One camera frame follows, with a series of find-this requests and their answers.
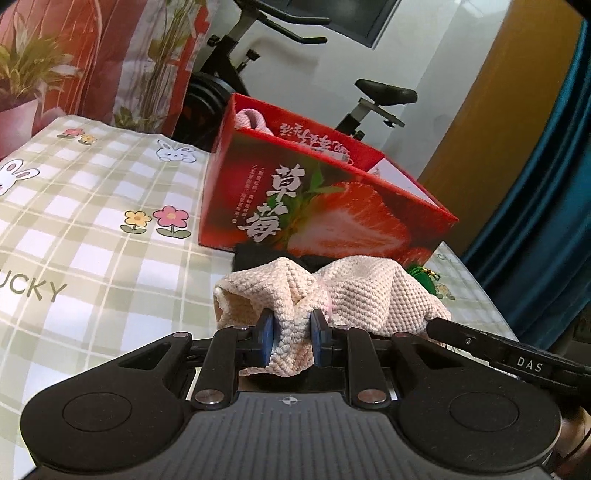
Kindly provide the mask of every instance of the strawberry image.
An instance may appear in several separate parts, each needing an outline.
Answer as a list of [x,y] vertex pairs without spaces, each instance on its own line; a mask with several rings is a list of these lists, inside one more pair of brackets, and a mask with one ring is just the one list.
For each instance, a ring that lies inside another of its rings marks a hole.
[[423,266],[433,255],[433,250],[424,247],[412,247],[397,255],[396,259],[404,268],[411,265]]
[[315,196],[290,225],[287,250],[294,255],[351,255],[395,258],[408,248],[410,233],[375,189],[359,181],[340,182],[336,193]]

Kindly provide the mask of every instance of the table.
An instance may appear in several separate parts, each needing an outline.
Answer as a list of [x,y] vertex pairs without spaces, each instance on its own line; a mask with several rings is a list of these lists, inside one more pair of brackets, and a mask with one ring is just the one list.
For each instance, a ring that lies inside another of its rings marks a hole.
[[[0,480],[33,467],[18,427],[33,395],[171,332],[215,331],[232,254],[195,242],[185,212],[207,154],[166,161],[172,143],[67,116],[2,162],[29,172],[0,190]],[[454,320],[515,339],[447,245],[427,267]]]

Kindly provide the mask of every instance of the teal curtain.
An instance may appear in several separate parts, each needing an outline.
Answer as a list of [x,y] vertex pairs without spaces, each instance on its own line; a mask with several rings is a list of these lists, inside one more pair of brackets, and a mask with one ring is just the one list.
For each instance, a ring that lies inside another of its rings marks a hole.
[[538,144],[462,258],[520,341],[539,348],[549,348],[591,298],[590,118],[584,21]]

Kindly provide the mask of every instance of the gray gripper base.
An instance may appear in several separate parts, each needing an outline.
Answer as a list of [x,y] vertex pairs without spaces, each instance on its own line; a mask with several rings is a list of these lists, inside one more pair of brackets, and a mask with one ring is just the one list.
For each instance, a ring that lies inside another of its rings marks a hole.
[[40,468],[26,480],[549,480],[540,468],[477,476],[433,465],[411,450],[381,413],[349,407],[340,394],[241,393],[197,413],[165,452],[106,475]]

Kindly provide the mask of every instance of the exercise bike handlebar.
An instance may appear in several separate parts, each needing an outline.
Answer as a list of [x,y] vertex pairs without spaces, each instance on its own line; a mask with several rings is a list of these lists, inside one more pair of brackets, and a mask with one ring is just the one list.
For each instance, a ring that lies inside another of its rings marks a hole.
[[281,21],[284,21],[286,23],[290,23],[293,25],[326,26],[326,25],[330,24],[330,18],[327,18],[327,17],[299,17],[298,15],[290,15],[288,13],[282,12],[278,8],[272,7],[271,5],[267,5],[265,2],[261,2],[260,0],[241,0],[241,3],[248,6],[248,7],[256,8],[257,10],[260,10],[261,12],[264,12],[272,17],[278,18]]
[[300,37],[299,35],[293,33],[290,30],[287,30],[281,25],[276,24],[273,20],[269,20],[267,17],[259,18],[259,22],[261,22],[263,25],[266,25],[270,29],[275,30],[276,32],[279,32],[280,34],[286,36],[290,40],[293,40],[298,43],[313,45],[328,42],[328,39],[326,37]]

